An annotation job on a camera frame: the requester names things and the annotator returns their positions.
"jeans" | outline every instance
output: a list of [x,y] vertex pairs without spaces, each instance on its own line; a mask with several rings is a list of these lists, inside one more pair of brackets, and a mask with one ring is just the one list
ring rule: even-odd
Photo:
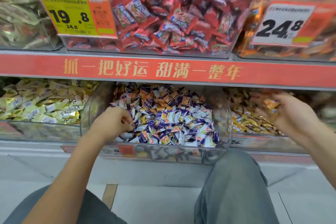
[[[20,224],[48,188],[41,188],[25,198],[4,224]],[[194,222],[279,224],[267,190],[267,180],[249,154],[230,149],[216,162],[196,200]],[[126,224],[86,190],[77,224],[89,223]]]

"red shelf banner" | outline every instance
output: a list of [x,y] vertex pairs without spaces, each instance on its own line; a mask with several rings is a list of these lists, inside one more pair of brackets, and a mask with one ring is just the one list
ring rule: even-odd
[[0,75],[336,88],[336,67],[219,60],[0,54]]

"bin label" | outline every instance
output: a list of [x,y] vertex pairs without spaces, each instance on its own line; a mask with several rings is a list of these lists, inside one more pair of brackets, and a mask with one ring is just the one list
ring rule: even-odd
[[42,0],[60,36],[117,39],[110,0]]
[[251,43],[309,46],[335,14],[335,3],[272,0]]

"person's left hand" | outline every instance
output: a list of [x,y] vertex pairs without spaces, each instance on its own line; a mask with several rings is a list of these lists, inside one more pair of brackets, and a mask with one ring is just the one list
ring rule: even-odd
[[108,107],[93,122],[88,134],[101,143],[113,141],[121,133],[133,130],[130,113],[121,107]]

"store shelf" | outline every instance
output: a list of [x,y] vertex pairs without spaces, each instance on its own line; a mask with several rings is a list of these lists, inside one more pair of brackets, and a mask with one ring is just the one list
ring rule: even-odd
[[0,51],[0,75],[336,90],[336,65],[103,52]]

